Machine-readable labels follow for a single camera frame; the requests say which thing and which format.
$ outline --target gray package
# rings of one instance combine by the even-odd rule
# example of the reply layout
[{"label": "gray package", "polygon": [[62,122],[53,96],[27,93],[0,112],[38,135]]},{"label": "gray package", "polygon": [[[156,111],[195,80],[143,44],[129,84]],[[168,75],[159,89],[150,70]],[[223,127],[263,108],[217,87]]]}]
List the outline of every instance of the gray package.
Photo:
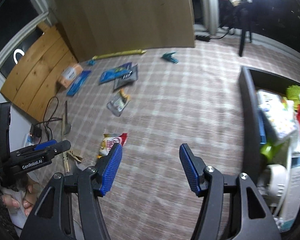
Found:
[{"label": "gray package", "polygon": [[133,66],[128,74],[114,80],[113,90],[116,90],[120,87],[123,87],[126,84],[135,82],[137,80],[138,80],[138,64]]}]

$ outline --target checkered tablecloth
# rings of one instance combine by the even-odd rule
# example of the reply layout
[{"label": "checkered tablecloth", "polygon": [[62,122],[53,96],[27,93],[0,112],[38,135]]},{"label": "checkered tablecloth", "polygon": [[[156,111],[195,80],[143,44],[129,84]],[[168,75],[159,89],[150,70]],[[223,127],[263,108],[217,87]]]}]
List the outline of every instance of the checkered tablecloth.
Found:
[{"label": "checkered tablecloth", "polygon": [[[237,174],[243,153],[243,114],[238,86],[240,66],[253,66],[300,82],[300,63],[250,43],[238,57],[238,39],[196,42],[195,48],[150,49],[146,54],[98,60],[85,66],[92,73],[73,97],[58,93],[64,113],[68,100],[72,130],[67,136],[82,151],[86,166],[95,164],[103,133],[128,133],[122,162],[111,192],[100,199],[112,240],[190,239],[201,207],[186,180],[178,151],[188,143],[195,155],[223,173]],[[179,63],[161,59],[176,51]],[[98,85],[106,69],[138,63],[139,80],[125,91],[131,101],[120,117],[106,104],[113,82]],[[49,112],[55,107],[51,104]],[[61,139],[61,124],[52,123]],[[37,170],[42,184],[64,172],[61,156]],[[225,225],[227,210],[223,214]],[[74,219],[80,222],[74,197]]]}]

